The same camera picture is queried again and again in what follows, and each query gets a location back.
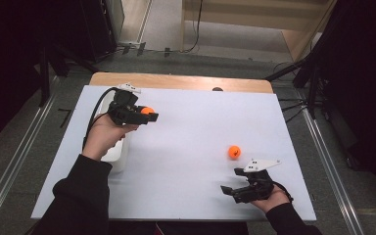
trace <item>wooden table edge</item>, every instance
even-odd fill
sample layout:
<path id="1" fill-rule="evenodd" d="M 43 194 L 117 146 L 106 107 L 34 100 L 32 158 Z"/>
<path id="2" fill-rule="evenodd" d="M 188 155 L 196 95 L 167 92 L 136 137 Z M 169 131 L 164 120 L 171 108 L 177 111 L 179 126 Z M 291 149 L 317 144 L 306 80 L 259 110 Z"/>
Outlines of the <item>wooden table edge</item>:
<path id="1" fill-rule="evenodd" d="M 219 87 L 224 91 L 273 93 L 270 82 L 263 79 L 152 74 L 136 72 L 96 72 L 90 85 L 118 86 L 130 82 L 136 87 L 212 90 Z"/>

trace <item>tripod leg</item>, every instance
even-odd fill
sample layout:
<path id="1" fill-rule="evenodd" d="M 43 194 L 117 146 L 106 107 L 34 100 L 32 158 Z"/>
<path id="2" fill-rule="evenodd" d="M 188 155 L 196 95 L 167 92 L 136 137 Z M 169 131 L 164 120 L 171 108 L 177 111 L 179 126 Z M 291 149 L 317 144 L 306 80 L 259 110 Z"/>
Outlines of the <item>tripod leg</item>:
<path id="1" fill-rule="evenodd" d="M 47 57 L 56 75 L 67 76 L 69 74 L 69 67 L 64 58 L 55 51 L 52 45 L 47 46 Z"/>
<path id="2" fill-rule="evenodd" d="M 286 67 L 285 69 L 280 70 L 280 71 L 278 71 L 278 72 L 276 72 L 272 75 L 265 77 L 264 79 L 271 82 L 271 81 L 273 81 L 273 80 L 275 80 L 275 79 L 277 79 L 277 78 L 279 78 L 283 75 L 286 75 L 287 73 L 289 73 L 291 71 L 295 71 L 296 69 L 299 69 L 301 66 L 303 66 L 305 64 L 305 61 L 306 61 L 306 59 L 303 58 L 300 61 Z"/>
<path id="3" fill-rule="evenodd" d="M 39 107 L 44 106 L 50 97 L 50 80 L 48 72 L 48 58 L 47 58 L 47 48 L 45 46 L 41 47 L 39 52 L 39 69 L 41 78 L 41 102 Z"/>
<path id="4" fill-rule="evenodd" d="M 319 66 L 315 65 L 312 71 L 312 76 L 310 77 L 310 88 L 309 88 L 309 95 L 307 98 L 307 109 L 312 119 L 315 119 L 314 110 L 315 110 L 315 100 L 316 100 L 316 92 L 317 92 L 318 83 L 319 83 Z"/>

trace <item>black stand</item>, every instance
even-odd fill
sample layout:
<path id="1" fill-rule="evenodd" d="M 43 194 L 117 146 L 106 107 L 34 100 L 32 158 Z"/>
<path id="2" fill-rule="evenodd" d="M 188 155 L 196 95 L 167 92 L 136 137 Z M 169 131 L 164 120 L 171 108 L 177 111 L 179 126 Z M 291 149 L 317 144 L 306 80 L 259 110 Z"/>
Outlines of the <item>black stand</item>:
<path id="1" fill-rule="evenodd" d="M 340 3 L 341 1 L 337 2 L 331 15 L 331 18 L 328 24 L 326 25 L 324 32 L 322 33 L 322 36 L 319 38 L 319 41 L 315 44 L 310 53 L 305 58 L 294 63 L 293 65 L 288 66 L 287 68 L 280 70 L 265 78 L 266 80 L 271 82 L 291 71 L 300 69 L 295 79 L 293 80 L 293 84 L 297 88 L 302 88 L 310 80 L 309 95 L 306 103 L 309 113 L 313 119 L 315 119 L 313 109 L 315 106 L 317 84 L 320 77 L 320 69 L 318 63 L 321 58 L 321 52 L 322 50 L 324 50 L 328 43 L 331 44 L 331 35 L 334 33 L 334 30 L 337 27 L 338 23 L 341 21 L 342 17 L 346 14 L 348 9 L 352 5 L 349 4 L 346 7 L 341 7 L 342 4 Z"/>
<path id="2" fill-rule="evenodd" d="M 50 97 L 50 77 L 48 71 L 48 63 L 51 64 L 56 75 L 67 76 L 69 74 L 69 67 L 64 61 L 65 58 L 70 58 L 82 67 L 88 69 L 92 73 L 98 72 L 99 70 L 92 65 L 88 64 L 86 61 L 82 60 L 75 53 L 64 48 L 60 45 L 43 45 L 40 49 L 40 78 L 41 78 L 41 101 L 39 107 L 43 107 Z"/>

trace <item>black curtain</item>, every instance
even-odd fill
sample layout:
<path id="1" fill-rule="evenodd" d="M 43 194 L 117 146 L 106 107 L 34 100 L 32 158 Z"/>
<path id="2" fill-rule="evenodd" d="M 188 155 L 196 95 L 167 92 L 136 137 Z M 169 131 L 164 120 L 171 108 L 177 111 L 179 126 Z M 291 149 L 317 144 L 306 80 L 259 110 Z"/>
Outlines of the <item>black curtain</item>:
<path id="1" fill-rule="evenodd" d="M 357 142 L 349 153 L 376 174 L 376 1 L 338 1 L 347 8 L 318 58 L 325 94 Z"/>
<path id="2" fill-rule="evenodd" d="M 40 86 L 34 4 L 0 1 L 0 132 Z"/>

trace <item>black sleeve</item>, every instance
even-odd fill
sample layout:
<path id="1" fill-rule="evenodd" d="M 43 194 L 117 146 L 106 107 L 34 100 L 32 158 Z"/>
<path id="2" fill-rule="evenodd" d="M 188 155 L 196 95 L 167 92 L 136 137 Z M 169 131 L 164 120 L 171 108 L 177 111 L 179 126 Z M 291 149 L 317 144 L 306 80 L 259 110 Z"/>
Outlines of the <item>black sleeve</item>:
<path id="1" fill-rule="evenodd" d="M 322 234 L 317 227 L 304 224 L 290 203 L 273 208 L 266 217 L 278 235 Z"/>
<path id="2" fill-rule="evenodd" d="M 55 199 L 32 234 L 108 234 L 111 169 L 78 156 L 69 176 L 54 186 Z"/>

